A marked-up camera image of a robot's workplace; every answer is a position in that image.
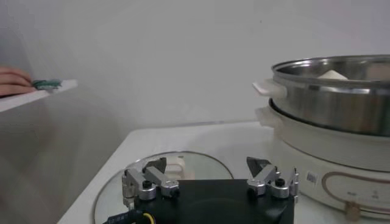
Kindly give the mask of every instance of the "white table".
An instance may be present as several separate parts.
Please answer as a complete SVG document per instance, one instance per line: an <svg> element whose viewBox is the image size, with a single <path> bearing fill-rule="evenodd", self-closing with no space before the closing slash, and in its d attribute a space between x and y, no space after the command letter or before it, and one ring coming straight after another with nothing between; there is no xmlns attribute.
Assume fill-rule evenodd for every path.
<svg viewBox="0 0 390 224"><path fill-rule="evenodd" d="M131 132L59 223L93 223L94 201L104 184L130 163L161 152L194 151L223 162L235 178L249 178L246 157L269 158L272 130L258 122L144 129ZM296 223L347 223L344 214L300 195ZM361 219L359 223L389 223Z"/></svg>

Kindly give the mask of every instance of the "white wall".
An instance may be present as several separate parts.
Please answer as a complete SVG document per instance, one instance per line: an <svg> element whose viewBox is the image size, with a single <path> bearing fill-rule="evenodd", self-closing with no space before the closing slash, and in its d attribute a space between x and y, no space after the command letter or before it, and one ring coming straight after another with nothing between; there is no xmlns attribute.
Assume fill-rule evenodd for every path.
<svg viewBox="0 0 390 224"><path fill-rule="evenodd" d="M16 187L0 205L30 223L59 219L131 130L252 120L266 101L250 84L272 64L390 50L386 0L1 1L0 63L80 82L0 114L41 129L34 156L14 165L40 198ZM13 151L19 162L26 149ZM50 212L30 207L37 200Z"/></svg>

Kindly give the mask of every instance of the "human hand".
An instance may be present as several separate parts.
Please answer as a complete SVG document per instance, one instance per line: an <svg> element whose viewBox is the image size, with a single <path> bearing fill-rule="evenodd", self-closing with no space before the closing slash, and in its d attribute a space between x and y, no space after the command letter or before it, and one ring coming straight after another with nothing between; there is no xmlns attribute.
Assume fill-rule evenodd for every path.
<svg viewBox="0 0 390 224"><path fill-rule="evenodd" d="M0 96L31 93L30 75L20 69L0 66Z"/></svg>

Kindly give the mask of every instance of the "metal bracket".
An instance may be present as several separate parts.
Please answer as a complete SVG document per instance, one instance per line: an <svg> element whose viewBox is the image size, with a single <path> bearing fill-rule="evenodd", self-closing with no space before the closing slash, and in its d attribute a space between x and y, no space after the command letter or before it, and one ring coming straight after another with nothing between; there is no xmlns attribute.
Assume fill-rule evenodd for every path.
<svg viewBox="0 0 390 224"><path fill-rule="evenodd" d="M249 189L253 190L256 196L261 196L266 192L268 182L277 179L280 172L273 165L268 164L255 177L247 180Z"/></svg>
<svg viewBox="0 0 390 224"><path fill-rule="evenodd" d="M145 178L157 184L161 189L161 194L165 197L176 198L180 194L179 182L177 180L168 178L154 166L146 168Z"/></svg>
<svg viewBox="0 0 390 224"><path fill-rule="evenodd" d="M277 198L288 198L290 195L295 201L298 196L299 174L294 169L290 172L284 172L278 179L271 183L271 194Z"/></svg>
<svg viewBox="0 0 390 224"><path fill-rule="evenodd" d="M251 157L247 158L247 164L253 176L257 173L255 177L247 180L249 189L254 191L256 196L264 195L269 186L274 197L288 198L291 195L297 202L299 174L296 169L280 173L268 160Z"/></svg>
<svg viewBox="0 0 390 224"><path fill-rule="evenodd" d="M156 198L156 185L145 179L145 177L134 168L124 171L122 187L127 187L127 189L122 189L124 198L126 196L131 196L132 191L140 200L153 200Z"/></svg>

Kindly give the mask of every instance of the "stainless steel pot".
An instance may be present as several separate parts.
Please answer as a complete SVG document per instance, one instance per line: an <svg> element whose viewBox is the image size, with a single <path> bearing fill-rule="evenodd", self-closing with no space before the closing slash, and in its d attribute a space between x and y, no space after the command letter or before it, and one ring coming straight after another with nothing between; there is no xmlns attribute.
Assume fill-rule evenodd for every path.
<svg viewBox="0 0 390 224"><path fill-rule="evenodd" d="M254 83L276 110L333 130L390 137L390 55L309 58L272 67ZM318 79L334 70L348 80Z"/></svg>

